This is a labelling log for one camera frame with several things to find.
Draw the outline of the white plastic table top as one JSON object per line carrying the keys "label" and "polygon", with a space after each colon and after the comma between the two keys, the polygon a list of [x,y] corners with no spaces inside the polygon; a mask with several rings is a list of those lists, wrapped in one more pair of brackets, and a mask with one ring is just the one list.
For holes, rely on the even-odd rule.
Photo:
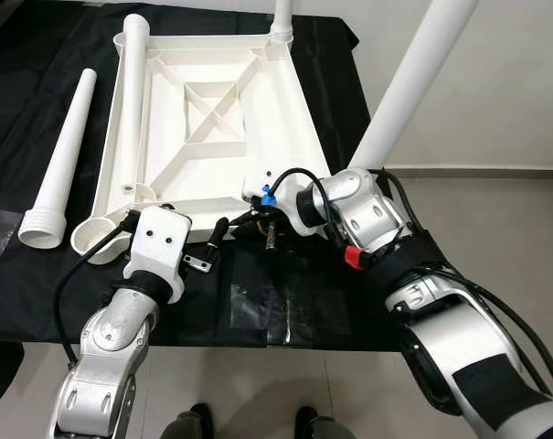
{"label": "white plastic table top", "polygon": [[139,179],[133,201],[118,189],[122,67],[116,71],[90,216],[70,234],[83,254],[131,209],[168,204],[188,216],[191,243],[218,218],[248,209],[255,173],[300,167],[329,176],[288,43],[268,35],[155,35],[146,43]]}

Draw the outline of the grey right robot leg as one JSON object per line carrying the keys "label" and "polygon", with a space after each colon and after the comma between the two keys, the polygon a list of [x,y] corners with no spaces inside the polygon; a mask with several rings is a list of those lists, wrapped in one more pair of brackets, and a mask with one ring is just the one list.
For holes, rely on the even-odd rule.
{"label": "grey right robot leg", "polygon": [[342,423],[322,415],[313,406],[302,406],[294,417],[293,439],[356,439]]}

